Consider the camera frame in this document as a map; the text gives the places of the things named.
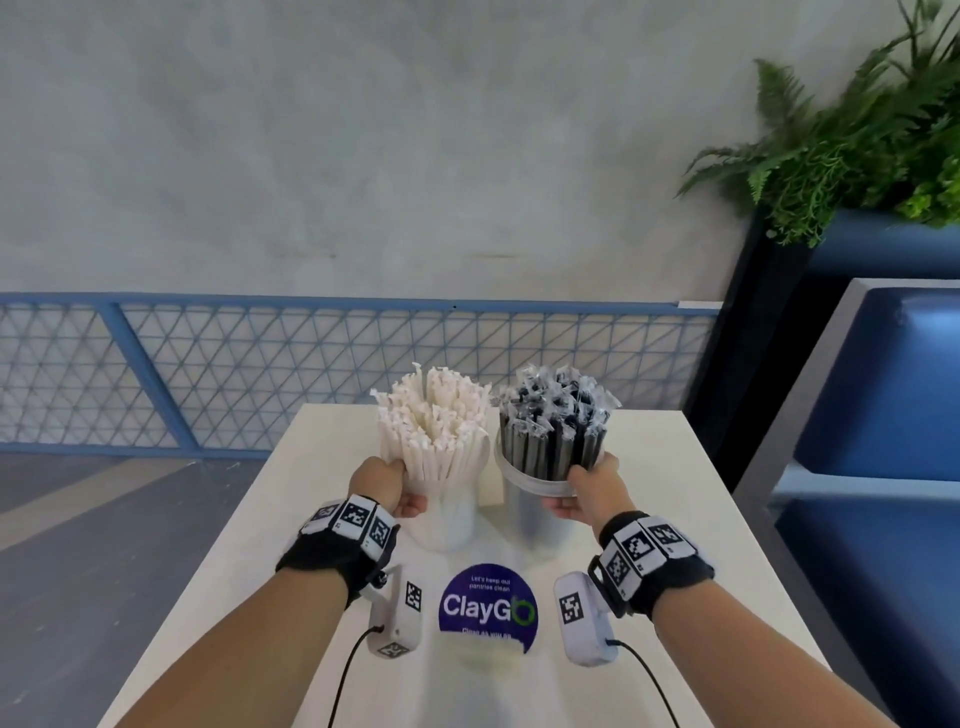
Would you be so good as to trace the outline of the person's left forearm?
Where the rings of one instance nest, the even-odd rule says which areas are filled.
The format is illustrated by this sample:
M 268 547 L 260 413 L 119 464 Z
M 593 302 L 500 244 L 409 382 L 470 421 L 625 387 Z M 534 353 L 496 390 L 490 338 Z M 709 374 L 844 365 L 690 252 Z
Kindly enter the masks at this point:
M 276 572 L 190 646 L 116 728 L 291 728 L 348 595 L 333 569 Z

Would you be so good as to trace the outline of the dark blue planter box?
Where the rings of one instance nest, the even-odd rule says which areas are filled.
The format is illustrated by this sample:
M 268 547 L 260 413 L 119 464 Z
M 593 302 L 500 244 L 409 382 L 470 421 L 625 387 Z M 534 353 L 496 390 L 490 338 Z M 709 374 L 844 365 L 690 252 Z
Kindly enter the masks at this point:
M 730 493 L 853 279 L 960 280 L 960 224 L 842 209 L 813 248 L 767 228 L 755 213 L 681 409 Z

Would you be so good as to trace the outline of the person's right hand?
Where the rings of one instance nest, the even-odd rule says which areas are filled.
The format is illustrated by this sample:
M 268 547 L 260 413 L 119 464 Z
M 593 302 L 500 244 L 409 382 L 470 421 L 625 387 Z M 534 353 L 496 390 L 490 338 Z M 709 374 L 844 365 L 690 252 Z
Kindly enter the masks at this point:
M 618 457 L 607 451 L 592 469 L 572 466 L 568 473 L 573 497 L 579 499 L 583 511 L 583 520 L 576 522 L 587 525 L 597 542 L 611 520 L 639 511 L 618 470 Z

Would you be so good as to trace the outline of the round blue sticker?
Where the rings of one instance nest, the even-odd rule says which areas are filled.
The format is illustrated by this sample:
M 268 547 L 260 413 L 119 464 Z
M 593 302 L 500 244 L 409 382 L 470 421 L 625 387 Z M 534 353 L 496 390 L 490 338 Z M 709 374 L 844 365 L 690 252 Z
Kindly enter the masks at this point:
M 438 601 L 438 630 L 506 640 L 529 653 L 537 639 L 541 609 L 533 589 L 503 564 L 473 564 L 447 583 Z

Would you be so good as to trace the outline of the person's right forearm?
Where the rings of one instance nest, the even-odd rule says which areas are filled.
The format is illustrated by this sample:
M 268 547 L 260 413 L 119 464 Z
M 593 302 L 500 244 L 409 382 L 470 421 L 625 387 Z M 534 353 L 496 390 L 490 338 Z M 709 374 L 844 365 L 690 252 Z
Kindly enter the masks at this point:
M 653 625 L 714 728 L 898 728 L 712 580 L 667 589 Z

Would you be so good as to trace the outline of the black wristband with marker tags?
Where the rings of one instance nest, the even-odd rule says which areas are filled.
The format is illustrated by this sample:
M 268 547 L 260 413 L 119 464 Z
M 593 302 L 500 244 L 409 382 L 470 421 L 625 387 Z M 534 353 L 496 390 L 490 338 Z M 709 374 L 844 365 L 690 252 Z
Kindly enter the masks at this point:
M 591 559 L 587 574 L 618 619 L 640 614 L 651 620 L 666 591 L 715 577 L 697 545 L 660 516 L 618 514 L 601 529 L 598 543 L 602 551 Z
M 342 577 L 346 605 L 352 605 L 367 588 L 386 585 L 400 529 L 398 520 L 366 495 L 332 500 L 298 529 L 274 569 L 332 570 Z

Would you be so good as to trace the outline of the bundle of white wrapped straws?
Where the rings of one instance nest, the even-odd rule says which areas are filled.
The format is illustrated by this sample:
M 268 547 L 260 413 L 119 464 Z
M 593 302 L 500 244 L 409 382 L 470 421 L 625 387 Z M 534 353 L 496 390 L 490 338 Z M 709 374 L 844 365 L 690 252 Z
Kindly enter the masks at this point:
M 413 482 L 474 483 L 490 457 L 492 390 L 449 367 L 419 363 L 388 391 L 371 389 L 380 458 L 403 462 Z

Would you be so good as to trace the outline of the person's left hand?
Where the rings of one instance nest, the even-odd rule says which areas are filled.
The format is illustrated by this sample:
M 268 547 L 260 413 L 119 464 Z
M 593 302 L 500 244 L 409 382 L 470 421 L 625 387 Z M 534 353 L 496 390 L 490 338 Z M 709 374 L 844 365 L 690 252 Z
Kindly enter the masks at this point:
M 376 501 L 393 516 L 402 492 L 409 492 L 404 486 L 405 473 L 402 459 L 387 462 L 371 456 L 354 470 L 347 491 Z

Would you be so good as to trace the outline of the bundle of black wrapped straws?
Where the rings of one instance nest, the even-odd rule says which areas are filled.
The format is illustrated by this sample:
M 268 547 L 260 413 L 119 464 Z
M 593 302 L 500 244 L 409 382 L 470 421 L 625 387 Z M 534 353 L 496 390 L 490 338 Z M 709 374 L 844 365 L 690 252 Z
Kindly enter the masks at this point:
M 518 473 L 521 488 L 546 494 L 567 484 L 572 467 L 592 470 L 605 454 L 621 401 L 571 366 L 533 362 L 491 397 L 499 417 L 495 455 Z

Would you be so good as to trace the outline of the blue metal mesh railing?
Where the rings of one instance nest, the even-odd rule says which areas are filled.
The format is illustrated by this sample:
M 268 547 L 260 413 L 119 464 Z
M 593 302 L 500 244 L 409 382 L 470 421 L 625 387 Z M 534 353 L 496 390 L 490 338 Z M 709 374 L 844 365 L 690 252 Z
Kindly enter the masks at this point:
M 419 363 L 498 387 L 571 365 L 680 409 L 714 302 L 0 293 L 0 453 L 266 459 L 304 404 Z

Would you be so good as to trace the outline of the blue padded bench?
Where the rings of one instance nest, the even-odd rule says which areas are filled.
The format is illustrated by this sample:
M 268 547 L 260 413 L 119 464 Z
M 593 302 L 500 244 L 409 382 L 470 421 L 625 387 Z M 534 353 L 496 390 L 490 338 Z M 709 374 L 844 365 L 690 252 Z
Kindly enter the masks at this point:
M 960 728 L 960 280 L 854 279 L 732 495 L 828 665 Z

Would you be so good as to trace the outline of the clear cup holding white straws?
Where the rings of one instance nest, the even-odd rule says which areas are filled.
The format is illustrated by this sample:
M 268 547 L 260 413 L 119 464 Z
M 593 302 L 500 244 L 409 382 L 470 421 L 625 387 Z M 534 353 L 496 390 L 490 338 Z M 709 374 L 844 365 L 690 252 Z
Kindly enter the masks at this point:
M 453 552 L 474 536 L 478 512 L 478 459 L 462 444 L 437 452 L 413 448 L 404 474 L 404 492 L 423 497 L 426 509 L 416 516 L 400 516 L 404 531 L 431 552 Z

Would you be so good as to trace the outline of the green fern plant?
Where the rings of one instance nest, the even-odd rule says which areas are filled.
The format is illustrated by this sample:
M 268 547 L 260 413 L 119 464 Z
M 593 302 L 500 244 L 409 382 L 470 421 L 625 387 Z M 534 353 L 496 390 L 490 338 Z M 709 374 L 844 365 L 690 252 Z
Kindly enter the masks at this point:
M 819 246 L 842 210 L 960 225 L 960 0 L 896 0 L 904 28 L 817 105 L 789 65 L 756 58 L 758 140 L 705 147 L 677 196 L 714 185 L 765 235 Z

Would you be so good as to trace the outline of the clear cup holding black straws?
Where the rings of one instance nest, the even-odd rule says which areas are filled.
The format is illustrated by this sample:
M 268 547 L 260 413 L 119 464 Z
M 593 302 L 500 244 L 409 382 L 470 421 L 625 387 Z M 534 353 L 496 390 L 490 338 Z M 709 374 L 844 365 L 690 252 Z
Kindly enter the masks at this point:
M 538 479 L 517 469 L 503 453 L 501 440 L 498 435 L 493 455 L 502 479 L 502 522 L 510 540 L 530 552 L 560 552 L 569 543 L 575 522 L 553 515 L 543 499 L 574 497 L 570 481 Z

